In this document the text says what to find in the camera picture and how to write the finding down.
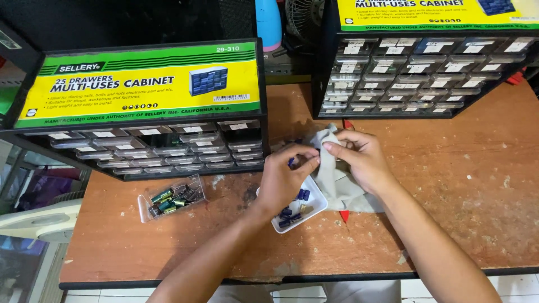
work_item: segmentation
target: finger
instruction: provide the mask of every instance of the finger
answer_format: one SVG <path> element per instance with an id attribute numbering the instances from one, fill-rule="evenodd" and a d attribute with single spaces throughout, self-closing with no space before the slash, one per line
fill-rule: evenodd
<path id="1" fill-rule="evenodd" d="M 314 147 L 293 143 L 276 153 L 276 157 L 288 161 L 288 159 L 296 155 L 304 155 L 307 158 L 312 158 L 319 154 L 318 150 Z"/>
<path id="2" fill-rule="evenodd" d="M 354 159 L 358 156 L 357 152 L 332 142 L 324 142 L 323 147 L 332 156 L 343 159 L 348 163 L 352 163 Z"/>
<path id="3" fill-rule="evenodd" d="M 360 146 L 370 143 L 376 139 L 374 135 L 347 129 L 343 129 L 335 135 L 337 136 L 338 140 L 357 142 Z"/>
<path id="4" fill-rule="evenodd" d="M 320 157 L 314 157 L 305 162 L 300 168 L 294 172 L 298 173 L 303 179 L 307 178 L 320 165 Z"/>

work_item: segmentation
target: blue bottle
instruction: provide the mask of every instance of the blue bottle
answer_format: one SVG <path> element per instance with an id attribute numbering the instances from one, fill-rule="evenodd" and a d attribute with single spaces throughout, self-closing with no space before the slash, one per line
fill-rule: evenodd
<path id="1" fill-rule="evenodd" d="M 262 38 L 264 52 L 281 46 L 281 16 L 276 0 L 255 0 L 257 10 L 257 35 Z"/>

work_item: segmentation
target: white plastic item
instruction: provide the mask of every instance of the white plastic item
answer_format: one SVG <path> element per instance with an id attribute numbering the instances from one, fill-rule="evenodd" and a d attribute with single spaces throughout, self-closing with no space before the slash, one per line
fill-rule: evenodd
<path id="1" fill-rule="evenodd" d="M 273 228 L 275 228 L 275 231 L 278 233 L 285 233 L 290 231 L 292 228 L 300 225 L 301 223 L 309 220 L 311 217 L 315 216 L 319 212 L 325 210 L 328 207 L 328 201 L 326 197 L 322 194 L 316 183 L 314 183 L 314 180 L 311 176 L 307 176 L 303 184 L 301 185 L 301 189 L 303 190 L 310 190 L 309 200 L 307 201 L 301 201 L 296 200 L 292 201 L 288 206 L 293 211 L 293 214 L 298 213 L 300 204 L 305 204 L 306 206 L 312 206 L 313 211 L 303 216 L 301 220 L 298 220 L 296 222 L 293 222 L 290 224 L 290 226 L 287 226 L 285 228 L 279 227 L 279 222 L 282 221 L 281 218 L 276 217 L 271 220 L 271 224 L 273 225 Z"/>

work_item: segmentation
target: white tiled floor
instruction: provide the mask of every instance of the white tiled floor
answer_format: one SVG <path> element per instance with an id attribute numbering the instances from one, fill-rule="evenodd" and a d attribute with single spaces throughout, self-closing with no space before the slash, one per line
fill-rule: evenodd
<path id="1" fill-rule="evenodd" d="M 538 303 L 539 275 L 489 277 L 503 303 Z M 144 303 L 154 288 L 127 290 L 68 291 L 65 303 Z M 326 294 L 320 286 L 276 291 L 274 303 L 324 303 Z M 402 303 L 436 303 L 421 280 L 402 280 Z"/>

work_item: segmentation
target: multi-uses cabinet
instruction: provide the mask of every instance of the multi-uses cabinet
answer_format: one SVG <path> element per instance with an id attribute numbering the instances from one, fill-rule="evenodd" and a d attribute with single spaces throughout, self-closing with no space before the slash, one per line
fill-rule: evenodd
<path id="1" fill-rule="evenodd" d="M 0 137 L 124 181 L 262 171 L 260 39 L 45 53 Z"/>
<path id="2" fill-rule="evenodd" d="M 313 117 L 452 118 L 538 57 L 537 12 L 488 15 L 474 1 L 326 1 Z"/>

